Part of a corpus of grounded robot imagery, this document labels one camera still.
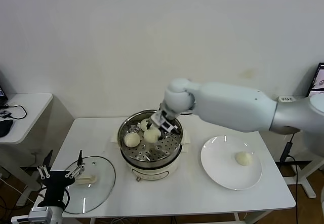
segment computer mouse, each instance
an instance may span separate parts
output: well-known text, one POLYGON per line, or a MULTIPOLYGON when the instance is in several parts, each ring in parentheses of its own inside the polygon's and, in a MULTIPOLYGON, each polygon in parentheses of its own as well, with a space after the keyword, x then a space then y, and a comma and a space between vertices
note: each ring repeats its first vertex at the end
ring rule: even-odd
POLYGON ((0 121, 0 137, 4 137, 9 133, 13 123, 14 121, 12 119, 0 121))

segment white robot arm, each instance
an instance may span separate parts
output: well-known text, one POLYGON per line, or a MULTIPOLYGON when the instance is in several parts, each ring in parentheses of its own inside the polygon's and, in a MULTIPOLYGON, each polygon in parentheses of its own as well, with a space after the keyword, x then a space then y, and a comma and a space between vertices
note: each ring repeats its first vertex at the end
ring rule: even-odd
POLYGON ((164 101, 151 121, 170 132, 172 120, 184 112, 241 132, 270 130, 292 134, 302 130, 309 138, 305 143, 310 150, 324 156, 323 94, 278 103, 256 89, 175 79, 166 88, 164 101))

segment floor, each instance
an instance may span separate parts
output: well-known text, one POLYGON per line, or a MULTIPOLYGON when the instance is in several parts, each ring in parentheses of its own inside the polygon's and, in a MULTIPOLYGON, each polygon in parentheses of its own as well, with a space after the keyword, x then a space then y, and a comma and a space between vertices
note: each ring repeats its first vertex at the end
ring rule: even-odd
MULTIPOLYGON (((291 167, 289 166, 283 166, 281 168, 281 172, 283 176, 292 176, 294 175, 291 167)), ((322 214, 321 209, 321 203, 320 203, 320 193, 321 189, 324 186, 324 173, 317 170, 315 171, 311 176, 308 177, 309 182, 313 186, 317 198, 316 199, 309 199, 306 194, 304 193, 301 186, 298 186, 298 221, 299 224, 306 224, 306 223, 312 223, 312 224, 323 224, 324 218, 322 214)), ((23 191, 24 184, 21 183, 19 180, 17 180, 15 177, 10 176, 8 179, 6 179, 6 182, 16 187, 18 190, 23 191)), ((289 189, 293 193, 293 196, 295 196, 295 186, 289 186, 289 189)), ((0 182, 0 197, 2 197, 7 205, 7 208, 14 208, 15 203, 17 202, 19 198, 19 194, 10 188, 9 186, 5 185, 3 182, 0 182)), ((36 199, 36 193, 33 193, 31 195, 31 199, 36 199)), ((8 210, 5 211, 1 206, 4 206, 3 201, 0 199, 0 223, 8 223, 8 220, 12 216, 17 215, 25 215, 28 214, 30 211, 30 208, 32 207, 31 202, 29 202, 28 206, 16 209, 18 207, 15 207, 15 210, 8 210)), ((245 213, 240 213, 240 217, 243 218, 245 213)), ((212 215, 191 215, 191 216, 177 216, 176 221, 170 216, 163 216, 163 217, 140 217, 140 218, 127 218, 124 219, 123 222, 119 221, 118 223, 125 223, 125 224, 137 224, 137 221, 139 224, 162 224, 162 223, 202 223, 202 222, 216 222, 216 221, 229 221, 234 220, 234 217, 232 214, 212 214, 212 215)), ((89 219, 79 219, 80 222, 83 224, 88 224, 89 219)), ((96 220, 96 224, 99 223, 110 223, 112 219, 105 218, 105 219, 98 219, 96 220)), ((258 224, 270 224, 270 223, 276 223, 276 224, 293 224, 296 223, 295 219, 295 208, 293 209, 287 209, 287 210, 277 210, 273 211, 263 219, 261 219, 258 224)))

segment glass lid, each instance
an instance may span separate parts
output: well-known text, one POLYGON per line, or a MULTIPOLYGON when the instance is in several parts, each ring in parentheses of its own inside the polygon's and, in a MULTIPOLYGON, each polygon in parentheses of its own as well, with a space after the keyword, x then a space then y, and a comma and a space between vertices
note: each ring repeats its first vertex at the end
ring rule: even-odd
MULTIPOLYGON (((108 199, 116 180, 116 173, 112 163, 104 157, 91 156, 83 158, 85 170, 74 184, 66 189, 70 194, 70 203, 65 212, 70 214, 87 213, 108 199)), ((73 171, 77 161, 66 170, 73 171)))

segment steamed bun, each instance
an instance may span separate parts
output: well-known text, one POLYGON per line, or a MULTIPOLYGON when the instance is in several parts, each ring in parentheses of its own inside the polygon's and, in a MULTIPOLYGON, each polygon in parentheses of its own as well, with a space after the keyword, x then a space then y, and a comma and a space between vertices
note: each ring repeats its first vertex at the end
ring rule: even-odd
POLYGON ((148 119, 143 119, 143 120, 141 121, 140 128, 141 128, 141 130, 143 130, 144 132, 147 130, 147 123, 148 123, 148 119))
POLYGON ((148 130, 144 132, 144 140, 148 143, 157 142, 158 138, 161 136, 161 132, 158 128, 151 126, 148 130))
POLYGON ((235 160, 242 166, 249 166, 253 162, 252 155, 248 152, 238 152, 235 154, 235 160))
POLYGON ((124 137, 124 143, 127 147, 136 147, 141 142, 141 138, 137 133, 128 133, 124 137))

